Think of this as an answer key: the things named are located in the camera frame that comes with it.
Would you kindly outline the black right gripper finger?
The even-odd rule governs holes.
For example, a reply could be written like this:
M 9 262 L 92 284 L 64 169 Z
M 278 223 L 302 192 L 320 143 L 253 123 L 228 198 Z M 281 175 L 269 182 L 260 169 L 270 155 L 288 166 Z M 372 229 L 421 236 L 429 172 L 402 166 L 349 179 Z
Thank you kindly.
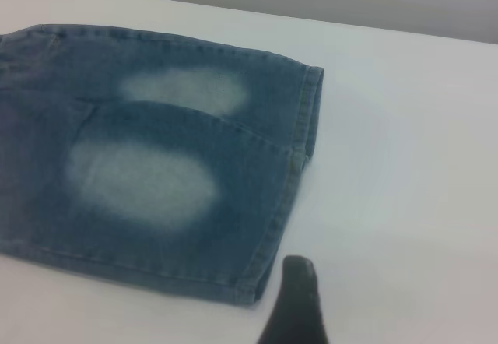
M 275 306 L 258 339 L 268 344 L 326 344 L 317 273 L 308 258 L 288 255 Z

